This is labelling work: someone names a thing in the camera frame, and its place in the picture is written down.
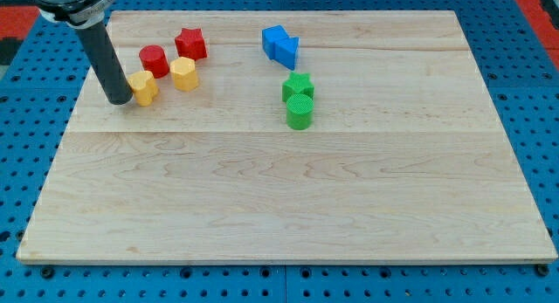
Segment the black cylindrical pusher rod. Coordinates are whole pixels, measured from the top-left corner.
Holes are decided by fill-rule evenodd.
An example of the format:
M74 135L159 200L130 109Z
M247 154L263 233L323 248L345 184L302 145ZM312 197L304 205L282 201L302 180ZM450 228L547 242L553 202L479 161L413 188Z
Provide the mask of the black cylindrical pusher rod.
M75 32L107 100L113 105L128 103L133 96L132 90L104 23L98 22Z

